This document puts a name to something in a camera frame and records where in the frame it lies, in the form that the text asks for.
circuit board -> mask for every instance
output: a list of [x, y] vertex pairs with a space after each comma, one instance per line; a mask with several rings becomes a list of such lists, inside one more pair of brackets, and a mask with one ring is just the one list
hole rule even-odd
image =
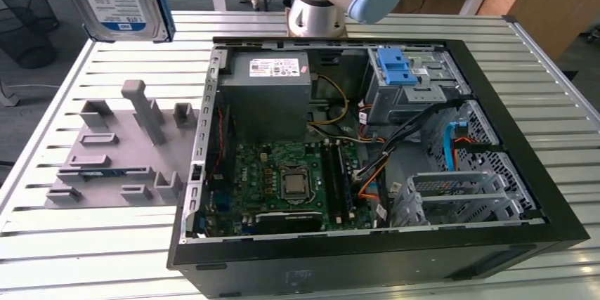
[[[327, 205], [320, 143], [239, 144], [235, 154], [235, 189], [232, 217], [220, 217], [221, 235], [240, 235], [239, 223], [256, 214], [271, 212], [320, 212], [320, 230], [349, 230], [371, 227], [368, 205], [352, 208], [352, 217], [332, 221]], [[348, 171], [359, 167], [353, 144], [340, 147]]]

aluminum table surface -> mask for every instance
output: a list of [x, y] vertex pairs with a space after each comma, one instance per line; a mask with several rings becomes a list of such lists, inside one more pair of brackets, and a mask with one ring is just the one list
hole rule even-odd
[[[163, 108], [200, 107], [213, 36], [283, 36], [281, 13], [175, 12], [171, 44], [88, 42], [0, 189], [3, 299], [201, 299], [165, 269], [175, 207], [45, 210], [55, 180], [83, 125], [84, 100], [121, 98], [143, 79]], [[531, 141], [592, 239], [539, 256], [485, 280], [348, 289], [277, 299], [600, 299], [600, 123], [571, 83], [519, 25], [497, 17], [393, 15], [348, 24], [351, 37], [461, 39]]]

